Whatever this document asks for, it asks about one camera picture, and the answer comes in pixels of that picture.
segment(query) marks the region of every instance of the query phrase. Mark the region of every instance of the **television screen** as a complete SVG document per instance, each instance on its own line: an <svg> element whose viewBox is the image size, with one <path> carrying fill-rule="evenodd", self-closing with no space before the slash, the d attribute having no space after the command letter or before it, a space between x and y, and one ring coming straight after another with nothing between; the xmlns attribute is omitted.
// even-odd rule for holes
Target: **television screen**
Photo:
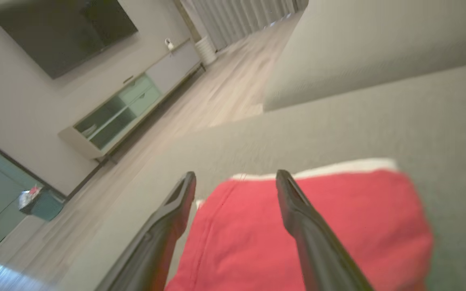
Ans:
<svg viewBox="0 0 466 291"><path fill-rule="evenodd" d="M117 0L0 0L0 26L52 78L138 31Z"/></svg>

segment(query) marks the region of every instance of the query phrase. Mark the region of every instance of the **floor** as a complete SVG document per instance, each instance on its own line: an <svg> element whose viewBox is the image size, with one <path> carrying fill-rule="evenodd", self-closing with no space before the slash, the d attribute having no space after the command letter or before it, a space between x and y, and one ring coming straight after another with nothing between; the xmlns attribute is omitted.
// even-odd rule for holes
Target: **floor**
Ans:
<svg viewBox="0 0 466 291"><path fill-rule="evenodd" d="M177 138L262 114L264 85L300 15L223 50L161 105L53 221L27 217L0 243L0 290L52 290L94 236L122 189Z"/></svg>

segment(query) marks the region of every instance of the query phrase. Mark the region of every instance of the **green drawer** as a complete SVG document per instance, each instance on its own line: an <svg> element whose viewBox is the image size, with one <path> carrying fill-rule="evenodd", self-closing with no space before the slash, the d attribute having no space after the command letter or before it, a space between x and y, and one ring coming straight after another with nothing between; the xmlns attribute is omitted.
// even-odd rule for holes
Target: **green drawer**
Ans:
<svg viewBox="0 0 466 291"><path fill-rule="evenodd" d="M161 96L161 93L155 86L152 86L134 101L129 108L136 116L140 116L146 109L148 109L156 100Z"/></svg>
<svg viewBox="0 0 466 291"><path fill-rule="evenodd" d="M145 92L145 90L147 90L151 86L153 86L152 80L150 80L150 78L146 74L143 74L141 77L137 78L136 81L132 82L122 91L120 91L118 93L118 96L125 102L125 104L130 104L142 92Z"/></svg>

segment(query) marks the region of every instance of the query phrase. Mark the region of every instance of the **folded red garment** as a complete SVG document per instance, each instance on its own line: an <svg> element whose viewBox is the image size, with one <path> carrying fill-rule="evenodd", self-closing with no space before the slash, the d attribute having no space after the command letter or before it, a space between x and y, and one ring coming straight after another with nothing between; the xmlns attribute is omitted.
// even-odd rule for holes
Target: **folded red garment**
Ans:
<svg viewBox="0 0 466 291"><path fill-rule="evenodd" d="M405 175L377 170L297 183L375 290L424 289L433 238ZM228 180L215 189L197 212L165 290L305 290L274 179Z"/></svg>

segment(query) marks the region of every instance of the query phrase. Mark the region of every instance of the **tv cabinet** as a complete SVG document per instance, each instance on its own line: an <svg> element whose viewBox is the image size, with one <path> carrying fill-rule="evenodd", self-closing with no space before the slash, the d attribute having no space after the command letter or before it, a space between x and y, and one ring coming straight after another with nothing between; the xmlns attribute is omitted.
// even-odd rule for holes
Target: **tv cabinet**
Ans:
<svg viewBox="0 0 466 291"><path fill-rule="evenodd" d="M200 67L204 69L187 39L59 136L88 159L110 158L109 153Z"/></svg>

